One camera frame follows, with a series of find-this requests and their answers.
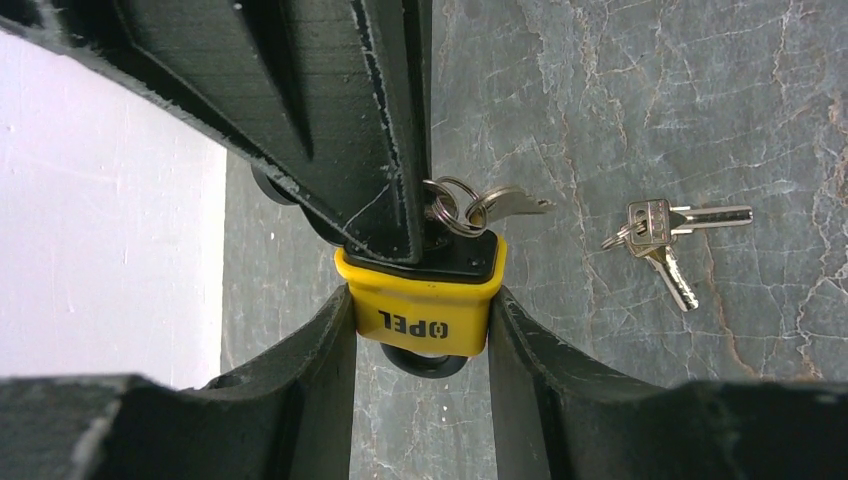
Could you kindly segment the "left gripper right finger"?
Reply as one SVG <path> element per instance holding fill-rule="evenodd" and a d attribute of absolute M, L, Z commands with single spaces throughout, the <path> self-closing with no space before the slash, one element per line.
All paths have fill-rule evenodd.
<path fill-rule="evenodd" d="M 588 356 L 507 289 L 488 336 L 501 479 L 843 479 L 843 382 L 690 381 L 666 389 Z"/>

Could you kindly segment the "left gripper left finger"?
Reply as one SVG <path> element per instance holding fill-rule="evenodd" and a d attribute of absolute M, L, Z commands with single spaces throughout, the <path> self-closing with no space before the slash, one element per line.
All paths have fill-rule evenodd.
<path fill-rule="evenodd" d="M 143 376 L 1 382 L 5 479 L 345 479 L 356 333 L 337 289 L 284 340 L 200 389 Z"/>

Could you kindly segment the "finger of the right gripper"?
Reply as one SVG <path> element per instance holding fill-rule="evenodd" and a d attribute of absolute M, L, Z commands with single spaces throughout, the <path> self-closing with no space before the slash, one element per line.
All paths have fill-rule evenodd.
<path fill-rule="evenodd" d="M 431 1 L 363 1 L 389 158 L 407 199 L 431 175 Z"/>
<path fill-rule="evenodd" d="M 363 1 L 5 1 L 1 28 L 127 87 L 249 161 L 326 237 L 423 252 L 389 158 Z"/>

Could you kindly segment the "yellow black padlock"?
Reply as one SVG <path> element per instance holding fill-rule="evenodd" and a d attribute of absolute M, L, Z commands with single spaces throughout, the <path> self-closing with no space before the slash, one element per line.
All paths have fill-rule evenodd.
<path fill-rule="evenodd" d="M 486 345 L 490 304 L 503 284 L 506 240 L 425 224 L 417 264 L 390 264 L 344 246 L 335 267 L 352 296 L 357 333 L 398 369 L 421 378 L 459 372 Z"/>

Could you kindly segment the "single brass key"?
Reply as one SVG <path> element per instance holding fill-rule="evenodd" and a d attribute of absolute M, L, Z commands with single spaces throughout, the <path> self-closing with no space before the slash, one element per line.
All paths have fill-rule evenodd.
<path fill-rule="evenodd" d="M 459 178 L 442 176 L 424 180 L 423 186 L 432 195 L 432 199 L 425 202 L 425 218 L 466 238 L 480 237 L 491 224 L 506 218 L 544 215 L 556 208 L 554 202 L 538 198 L 517 185 L 496 186 L 480 193 Z M 470 198 L 463 212 L 450 186 L 459 188 Z"/>

